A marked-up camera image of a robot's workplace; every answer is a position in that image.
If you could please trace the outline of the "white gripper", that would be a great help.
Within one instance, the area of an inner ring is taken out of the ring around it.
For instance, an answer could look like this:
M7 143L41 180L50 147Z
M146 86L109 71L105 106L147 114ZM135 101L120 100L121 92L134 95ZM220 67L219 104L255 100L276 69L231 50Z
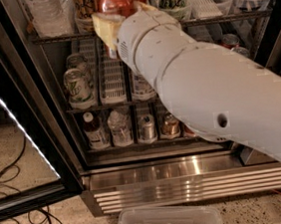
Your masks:
M94 30L107 47L113 51L118 47L121 60L153 87L161 67L196 40L167 13L139 0L133 3L136 13L127 19L119 14L94 13Z

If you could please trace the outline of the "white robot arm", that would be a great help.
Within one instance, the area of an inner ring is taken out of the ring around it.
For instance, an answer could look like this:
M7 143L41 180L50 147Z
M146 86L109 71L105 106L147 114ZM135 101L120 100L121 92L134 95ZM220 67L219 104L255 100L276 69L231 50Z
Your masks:
M281 78L140 4L133 15L93 17L95 32L194 131L248 145L281 162Z

